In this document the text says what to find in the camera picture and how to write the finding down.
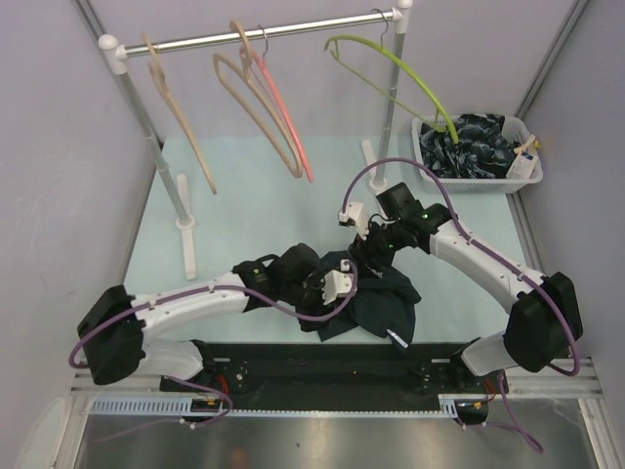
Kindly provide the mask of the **dark navy sport shorts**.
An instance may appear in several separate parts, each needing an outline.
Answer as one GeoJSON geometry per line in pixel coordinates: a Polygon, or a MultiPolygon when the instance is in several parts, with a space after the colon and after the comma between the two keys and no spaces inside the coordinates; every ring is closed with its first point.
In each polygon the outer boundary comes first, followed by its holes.
{"type": "MultiPolygon", "coordinates": [[[[347,251],[331,251],[321,258],[323,267],[337,267],[344,259],[353,259],[347,251]]],[[[347,333],[357,327],[391,341],[406,354],[414,338],[415,306],[422,297],[409,277],[393,267],[378,273],[353,259],[357,267],[357,291],[344,310],[325,322],[301,320],[304,331],[314,331],[322,341],[347,333]]]]}

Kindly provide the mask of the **green plastic hanger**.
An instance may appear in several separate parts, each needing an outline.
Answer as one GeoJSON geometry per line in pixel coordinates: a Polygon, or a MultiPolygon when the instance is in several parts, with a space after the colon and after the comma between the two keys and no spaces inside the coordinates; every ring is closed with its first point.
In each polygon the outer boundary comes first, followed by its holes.
{"type": "Polygon", "coordinates": [[[372,40],[365,39],[364,37],[350,34],[331,36],[329,39],[326,40],[323,46],[323,50],[328,51],[331,58],[337,64],[352,73],[362,82],[366,83],[380,95],[384,96],[387,99],[387,104],[391,106],[390,116],[394,115],[395,106],[399,106],[414,117],[424,118],[424,116],[417,112],[415,109],[404,104],[397,98],[399,75],[403,72],[407,77],[410,78],[413,83],[415,83],[420,88],[422,93],[428,98],[428,100],[435,108],[434,117],[430,120],[426,120],[427,124],[437,132],[441,134],[447,134],[453,144],[458,144],[458,130],[450,113],[446,110],[442,101],[434,93],[432,88],[416,72],[416,70],[411,67],[407,62],[405,62],[401,57],[413,5],[413,1],[397,1],[396,5],[394,6],[394,16],[396,16],[397,19],[394,20],[396,26],[394,45],[392,50],[387,49],[383,45],[383,39],[380,39],[378,42],[374,42],[372,40]],[[365,48],[374,51],[375,53],[388,60],[391,64],[390,84],[386,88],[378,86],[376,83],[365,77],[355,68],[346,64],[342,60],[340,51],[340,44],[343,42],[349,42],[364,46],[365,48]]]}

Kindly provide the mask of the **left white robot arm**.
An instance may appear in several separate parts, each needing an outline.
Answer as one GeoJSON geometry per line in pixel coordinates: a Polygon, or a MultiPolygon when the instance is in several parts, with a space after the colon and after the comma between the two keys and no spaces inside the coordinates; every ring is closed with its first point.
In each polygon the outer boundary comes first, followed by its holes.
{"type": "Polygon", "coordinates": [[[325,323],[342,313],[354,295],[354,264],[345,255],[326,263],[304,243],[283,254],[243,261],[226,273],[187,288],[131,294],[108,288],[77,326],[78,344],[69,363],[107,386],[149,368],[209,388],[216,367],[196,339],[176,341],[166,333],[202,320],[275,308],[298,320],[325,323]]]}

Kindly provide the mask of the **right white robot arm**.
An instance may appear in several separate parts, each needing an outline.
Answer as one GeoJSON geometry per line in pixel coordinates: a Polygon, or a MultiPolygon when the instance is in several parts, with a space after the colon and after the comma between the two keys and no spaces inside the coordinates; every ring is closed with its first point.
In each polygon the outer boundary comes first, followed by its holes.
{"type": "Polygon", "coordinates": [[[582,337],[575,288],[563,273],[547,276],[512,261],[474,236],[446,204],[424,206],[404,183],[379,193],[377,201],[386,216],[382,223],[348,200],[338,214],[340,225],[356,229],[350,251],[361,266],[382,272],[399,250],[419,248],[466,275],[508,316],[504,330],[459,351],[460,362],[450,368],[458,390],[473,392],[486,374],[500,369],[538,372],[582,337]]]}

